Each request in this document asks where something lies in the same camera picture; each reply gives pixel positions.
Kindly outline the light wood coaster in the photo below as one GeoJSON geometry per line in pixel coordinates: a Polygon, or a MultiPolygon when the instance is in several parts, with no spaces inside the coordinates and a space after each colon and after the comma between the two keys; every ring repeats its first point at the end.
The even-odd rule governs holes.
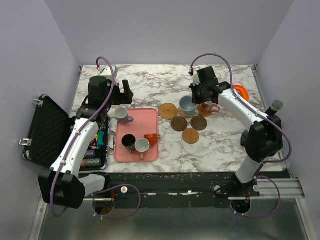
{"type": "Polygon", "coordinates": [[[194,128],[186,128],[182,132],[182,139],[188,144],[195,144],[200,139],[200,134],[194,128]]]}
{"type": "Polygon", "coordinates": [[[209,117],[212,115],[212,112],[206,110],[201,104],[197,105],[196,109],[198,110],[199,115],[202,117],[209,117]]]}

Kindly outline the light blue cup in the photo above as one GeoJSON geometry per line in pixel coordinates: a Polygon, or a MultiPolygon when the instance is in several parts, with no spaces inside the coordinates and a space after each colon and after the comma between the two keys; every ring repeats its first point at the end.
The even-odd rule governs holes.
{"type": "Polygon", "coordinates": [[[199,113],[197,106],[192,102],[191,96],[184,96],[179,100],[179,107],[184,116],[190,117],[199,113]]]}

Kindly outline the pink mug white inside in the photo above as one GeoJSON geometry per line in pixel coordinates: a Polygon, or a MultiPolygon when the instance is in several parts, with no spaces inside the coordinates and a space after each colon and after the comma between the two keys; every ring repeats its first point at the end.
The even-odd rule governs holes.
{"type": "Polygon", "coordinates": [[[205,113],[217,113],[221,110],[220,106],[210,101],[201,104],[202,111],[205,113]]]}

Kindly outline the small white cup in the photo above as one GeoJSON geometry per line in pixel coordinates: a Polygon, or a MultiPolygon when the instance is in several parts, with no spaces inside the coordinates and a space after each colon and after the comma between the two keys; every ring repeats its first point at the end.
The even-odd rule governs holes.
{"type": "Polygon", "coordinates": [[[129,116],[128,110],[124,107],[118,107],[114,111],[114,116],[120,125],[125,125],[134,121],[134,118],[132,116],[129,116]]]}

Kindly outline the woven rattan coaster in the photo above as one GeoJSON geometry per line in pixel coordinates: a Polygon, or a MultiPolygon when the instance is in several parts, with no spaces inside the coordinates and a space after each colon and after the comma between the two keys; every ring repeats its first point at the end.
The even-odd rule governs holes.
{"type": "Polygon", "coordinates": [[[158,114],[165,120],[172,120],[177,116],[178,109],[172,103],[164,103],[159,107],[158,114]]]}
{"type": "Polygon", "coordinates": [[[185,115],[180,107],[178,108],[177,112],[182,118],[185,118],[185,119],[191,119],[197,115],[196,113],[193,113],[191,115],[185,115]]]}

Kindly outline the dark wood coaster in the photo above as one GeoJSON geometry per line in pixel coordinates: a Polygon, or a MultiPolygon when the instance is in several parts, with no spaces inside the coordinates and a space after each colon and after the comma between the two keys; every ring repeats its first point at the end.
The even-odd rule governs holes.
{"type": "Polygon", "coordinates": [[[190,121],[191,126],[197,130],[202,131],[205,130],[208,126],[207,120],[203,116],[194,116],[190,121]]]}
{"type": "Polygon", "coordinates": [[[185,118],[177,116],[171,120],[170,125],[173,130],[182,132],[188,127],[188,122],[185,118]]]}

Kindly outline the white cup brown handle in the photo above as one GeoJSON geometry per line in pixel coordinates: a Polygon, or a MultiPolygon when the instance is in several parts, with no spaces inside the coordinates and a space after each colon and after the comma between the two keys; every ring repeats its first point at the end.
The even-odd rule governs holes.
{"type": "Polygon", "coordinates": [[[145,152],[150,148],[150,142],[146,138],[139,138],[135,142],[134,147],[140,154],[140,160],[143,161],[145,159],[145,152]]]}

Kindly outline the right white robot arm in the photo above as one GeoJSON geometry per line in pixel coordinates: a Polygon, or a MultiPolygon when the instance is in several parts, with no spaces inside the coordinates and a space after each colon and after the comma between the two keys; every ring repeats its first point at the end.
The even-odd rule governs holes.
{"type": "Polygon", "coordinates": [[[248,183],[254,179],[265,159],[274,156],[283,147],[281,119],[258,111],[230,83],[219,82],[213,67],[198,69],[189,86],[192,102],[200,105],[212,102],[225,108],[246,128],[244,147],[246,157],[235,172],[236,180],[230,183],[230,191],[241,196],[248,190],[248,183]]]}

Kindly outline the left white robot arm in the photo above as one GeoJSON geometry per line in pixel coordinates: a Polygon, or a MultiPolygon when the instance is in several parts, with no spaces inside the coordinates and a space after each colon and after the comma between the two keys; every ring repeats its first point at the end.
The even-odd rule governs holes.
{"type": "Polygon", "coordinates": [[[89,79],[88,95],[76,112],[69,139],[51,167],[38,175],[45,203],[78,209],[84,198],[91,194],[96,193],[101,198],[110,194],[107,174],[94,172],[79,178],[79,172],[90,143],[108,120],[109,108],[129,105],[133,101],[129,82],[123,80],[122,84],[123,92],[112,77],[98,75],[89,79]]]}

